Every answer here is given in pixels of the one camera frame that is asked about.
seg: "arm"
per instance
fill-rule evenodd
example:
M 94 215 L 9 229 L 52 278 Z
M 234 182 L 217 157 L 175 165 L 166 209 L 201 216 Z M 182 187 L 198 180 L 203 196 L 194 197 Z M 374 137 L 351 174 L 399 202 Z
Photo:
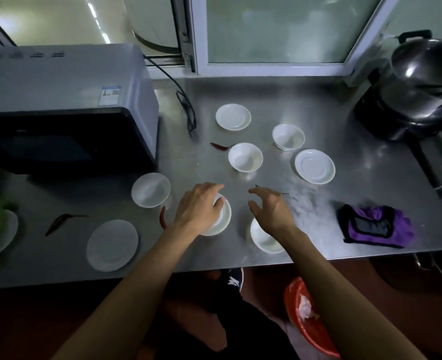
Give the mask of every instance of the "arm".
M 306 283 L 323 323 L 344 359 L 424 359 L 363 295 L 315 248 L 296 227 L 281 194 L 268 188 L 252 188 L 263 208 L 249 201 L 261 228 L 287 251 Z
M 179 259 L 219 217 L 224 199 L 213 202 L 222 187 L 197 184 L 186 192 L 174 222 L 53 359 L 135 358 Z

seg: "red bucket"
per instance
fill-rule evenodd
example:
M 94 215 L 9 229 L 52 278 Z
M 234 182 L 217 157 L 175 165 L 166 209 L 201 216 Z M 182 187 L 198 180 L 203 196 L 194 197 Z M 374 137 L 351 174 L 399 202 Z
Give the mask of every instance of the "red bucket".
M 301 304 L 301 295 L 307 297 L 311 302 L 312 310 L 318 313 L 313 299 L 309 294 L 306 285 L 302 281 L 301 277 L 294 279 L 284 291 L 284 307 L 288 313 L 291 322 L 301 331 L 302 335 L 313 345 L 316 349 L 322 353 L 340 358 L 336 347 L 331 341 L 331 337 L 327 333 L 326 327 L 319 318 L 306 318 L 304 321 L 299 315 L 298 308 Z

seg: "forearm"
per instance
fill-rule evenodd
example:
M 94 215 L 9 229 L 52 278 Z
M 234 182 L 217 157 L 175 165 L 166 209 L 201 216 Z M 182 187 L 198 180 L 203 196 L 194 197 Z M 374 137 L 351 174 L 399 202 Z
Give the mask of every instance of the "forearm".
M 192 240 L 192 234 L 182 227 L 168 226 L 54 359 L 133 359 L 166 283 Z
M 323 322 L 344 359 L 423 359 L 402 333 L 293 228 L 276 239 L 306 283 Z

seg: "human hand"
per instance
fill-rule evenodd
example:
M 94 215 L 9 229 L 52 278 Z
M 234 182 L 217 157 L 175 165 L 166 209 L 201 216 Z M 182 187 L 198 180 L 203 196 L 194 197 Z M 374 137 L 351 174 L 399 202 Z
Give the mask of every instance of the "human hand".
M 222 184 L 209 182 L 196 184 L 179 202 L 174 223 L 187 229 L 194 238 L 209 229 L 224 206 L 224 197 L 219 198 L 213 206 L 216 193 L 223 187 Z
M 275 237 L 282 230 L 296 228 L 294 218 L 281 193 L 265 187 L 251 188 L 248 192 L 257 194 L 263 201 L 263 208 L 252 200 L 248 205 L 256 221 L 269 235 Z

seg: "black pants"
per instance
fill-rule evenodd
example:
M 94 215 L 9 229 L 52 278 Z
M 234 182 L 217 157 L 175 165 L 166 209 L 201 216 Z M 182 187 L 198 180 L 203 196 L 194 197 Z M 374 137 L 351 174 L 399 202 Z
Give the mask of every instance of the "black pants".
M 283 359 L 299 360 L 286 333 L 260 310 L 245 302 L 238 289 L 227 285 L 216 301 L 216 314 L 226 331 L 228 345 L 220 352 L 188 333 L 166 339 L 155 359 Z

